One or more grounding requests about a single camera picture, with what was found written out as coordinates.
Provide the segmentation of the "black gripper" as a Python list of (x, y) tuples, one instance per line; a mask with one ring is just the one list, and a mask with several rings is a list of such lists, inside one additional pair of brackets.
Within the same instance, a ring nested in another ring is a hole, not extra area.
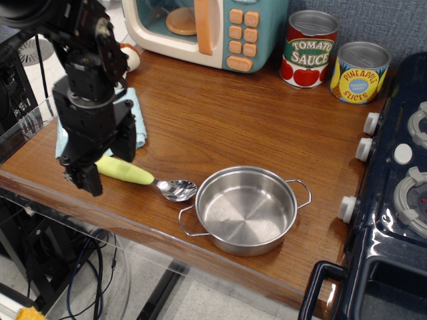
[(131, 113), (133, 102), (117, 102), (113, 88), (101, 97), (85, 98), (71, 90), (68, 78), (53, 87), (53, 98), (59, 120), (68, 134), (65, 150), (59, 158), (65, 180), (94, 197), (103, 193), (95, 162), (107, 151), (132, 162), (136, 152), (136, 126)]

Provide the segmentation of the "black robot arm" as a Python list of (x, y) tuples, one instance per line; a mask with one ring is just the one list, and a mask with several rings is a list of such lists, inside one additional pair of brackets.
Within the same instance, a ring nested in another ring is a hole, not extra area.
[(96, 162), (107, 150), (132, 161), (136, 150), (133, 102), (120, 101), (127, 54), (105, 7), (98, 1), (2, 1), (1, 23), (19, 31), (9, 50), (37, 34), (53, 45), (66, 73), (52, 89), (68, 136), (59, 162), (77, 188), (102, 194)]

